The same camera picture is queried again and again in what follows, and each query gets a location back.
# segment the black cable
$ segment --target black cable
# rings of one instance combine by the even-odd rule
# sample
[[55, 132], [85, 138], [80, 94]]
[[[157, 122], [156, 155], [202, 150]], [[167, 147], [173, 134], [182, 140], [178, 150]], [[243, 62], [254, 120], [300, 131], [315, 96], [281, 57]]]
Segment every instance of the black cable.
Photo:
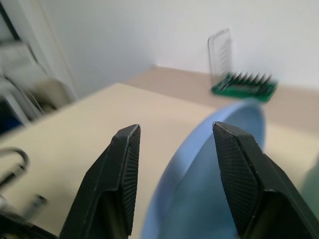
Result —
[[0, 190], [8, 183], [10, 183], [12, 180], [14, 180], [16, 177], [22, 175], [24, 172], [26, 172], [26, 168], [29, 165], [29, 157], [20, 148], [16, 147], [10, 147], [10, 148], [5, 148], [5, 149], [0, 149], [0, 156], [7, 155], [10, 153], [18, 153], [21, 158], [23, 159], [23, 164], [18, 164], [15, 169], [6, 174], [1, 180], [0, 180]]

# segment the desk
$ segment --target desk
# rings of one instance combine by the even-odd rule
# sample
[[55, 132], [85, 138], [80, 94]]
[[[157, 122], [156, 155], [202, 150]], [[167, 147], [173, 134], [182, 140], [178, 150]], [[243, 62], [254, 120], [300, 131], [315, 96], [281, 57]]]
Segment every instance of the desk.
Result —
[[[216, 110], [115, 84], [3, 139], [0, 147], [20, 147], [31, 159], [29, 173], [3, 195], [18, 210], [35, 193], [45, 196], [49, 204], [34, 223], [58, 235], [85, 172], [117, 130], [139, 123], [139, 181], [131, 237], [139, 239], [151, 196], [170, 158], [187, 135]], [[276, 122], [268, 124], [266, 152], [298, 189], [316, 161], [318, 145], [315, 133]], [[1, 170], [10, 168], [12, 160], [1, 160]]]
[[[238, 99], [211, 93], [209, 74], [153, 67], [127, 85], [220, 108]], [[267, 121], [319, 135], [319, 91], [279, 84], [273, 97], [264, 105]]]

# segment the blue plastic bowl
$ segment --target blue plastic bowl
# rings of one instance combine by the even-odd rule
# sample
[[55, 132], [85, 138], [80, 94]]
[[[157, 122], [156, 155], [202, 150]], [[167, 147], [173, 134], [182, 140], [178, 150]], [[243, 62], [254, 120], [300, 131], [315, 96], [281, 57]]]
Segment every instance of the blue plastic bowl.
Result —
[[212, 133], [215, 121], [250, 132], [263, 148], [265, 119], [257, 102], [239, 102], [210, 115], [166, 167], [149, 205], [142, 239], [235, 238]]

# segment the green circuit board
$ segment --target green circuit board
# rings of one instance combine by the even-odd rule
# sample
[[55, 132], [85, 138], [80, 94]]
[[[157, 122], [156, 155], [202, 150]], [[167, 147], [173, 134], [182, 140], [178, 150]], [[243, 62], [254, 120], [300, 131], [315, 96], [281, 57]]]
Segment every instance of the green circuit board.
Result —
[[217, 85], [211, 88], [217, 95], [237, 97], [237, 98], [256, 98], [259, 101], [267, 102], [275, 92], [277, 82], [269, 77], [253, 77], [247, 74], [242, 76], [229, 73]]

